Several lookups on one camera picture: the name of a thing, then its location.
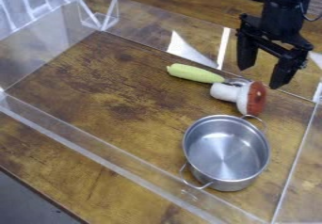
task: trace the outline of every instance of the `stainless steel pot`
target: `stainless steel pot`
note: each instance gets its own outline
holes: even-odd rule
[[[183,182],[194,188],[242,190],[266,169],[268,142],[262,131],[244,118],[255,118],[263,123],[250,115],[240,118],[215,115],[202,118],[188,127],[183,137],[187,162],[180,175]],[[203,186],[191,184],[183,178],[186,167],[190,167]]]

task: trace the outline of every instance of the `pot handle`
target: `pot handle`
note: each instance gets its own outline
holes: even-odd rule
[[[198,190],[203,190],[204,188],[207,188],[210,185],[214,184],[215,181],[204,184],[203,186],[196,186],[196,185],[191,184],[191,183],[184,179],[184,177],[183,177],[183,171],[184,171],[184,169],[186,169],[186,166],[187,166],[187,162],[184,163],[184,165],[183,165],[183,167],[180,168],[180,171],[179,171],[180,177],[182,177],[182,181],[183,181],[184,184],[187,184],[190,187],[192,187],[192,188],[195,188],[195,189],[198,189]]]
[[[263,124],[263,126],[264,126],[262,132],[263,132],[263,133],[267,132],[267,125],[266,125],[266,123],[262,121],[262,119],[259,119],[256,116],[252,116],[252,115],[243,115],[243,116],[240,117],[240,119],[246,119],[246,118],[254,118],[254,119],[256,119],[258,121],[260,121],[262,124]]]

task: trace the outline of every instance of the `wooden tabletop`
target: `wooden tabletop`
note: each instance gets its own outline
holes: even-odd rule
[[[258,15],[262,8],[247,0],[133,1],[232,28],[238,27],[240,13]],[[99,11],[105,0],[87,2]],[[315,23],[304,27],[311,42],[320,41],[319,26]],[[208,85],[167,74],[166,66],[178,61],[195,65],[96,32],[17,83],[8,94],[178,175],[184,163],[182,139],[188,125],[212,114],[240,116],[234,104],[210,98]],[[240,192],[208,190],[264,221],[271,220],[275,212],[312,108],[310,101],[268,89],[267,108],[260,115],[268,126],[268,169]],[[91,223],[204,223],[176,204],[4,114],[0,167]]]

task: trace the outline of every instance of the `pot rim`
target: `pot rim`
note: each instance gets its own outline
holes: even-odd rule
[[[187,136],[188,136],[188,133],[191,133],[191,131],[194,130],[194,128],[196,126],[199,126],[200,123],[203,123],[206,120],[208,119],[223,119],[223,120],[236,120],[239,122],[242,122],[243,124],[246,124],[254,131],[255,133],[259,135],[259,137],[264,140],[264,145],[266,145],[266,148],[267,148],[267,159],[266,159],[266,163],[263,164],[263,166],[258,169],[258,171],[248,177],[246,178],[242,178],[242,179],[219,179],[219,178],[214,178],[212,176],[210,176],[208,174],[206,174],[204,172],[202,172],[196,167],[195,165],[190,162],[188,160],[188,156],[187,156],[187,149],[184,147],[184,144],[186,144],[186,139],[187,139]],[[218,181],[218,182],[224,182],[224,183],[239,183],[239,182],[244,182],[244,181],[250,181],[252,179],[255,179],[260,173],[264,171],[264,169],[267,168],[268,166],[268,161],[270,161],[270,145],[268,145],[268,141],[267,141],[267,138],[263,134],[263,132],[258,129],[258,127],[250,123],[248,121],[246,121],[244,119],[242,119],[240,117],[235,117],[235,116],[230,116],[230,115],[210,115],[210,116],[206,116],[200,119],[198,119],[187,128],[186,132],[184,132],[184,135],[183,135],[183,153],[184,153],[184,157],[186,157],[186,161],[188,163],[188,165],[196,169],[202,175],[210,179],[208,182],[212,182],[212,181]]]

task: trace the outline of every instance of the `yellow corn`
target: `yellow corn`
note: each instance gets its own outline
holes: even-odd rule
[[[180,63],[174,63],[171,66],[167,66],[166,69],[170,75],[180,77],[187,80],[192,80],[207,84],[224,82],[224,78],[214,72],[210,72],[207,70],[199,69],[196,67]]]

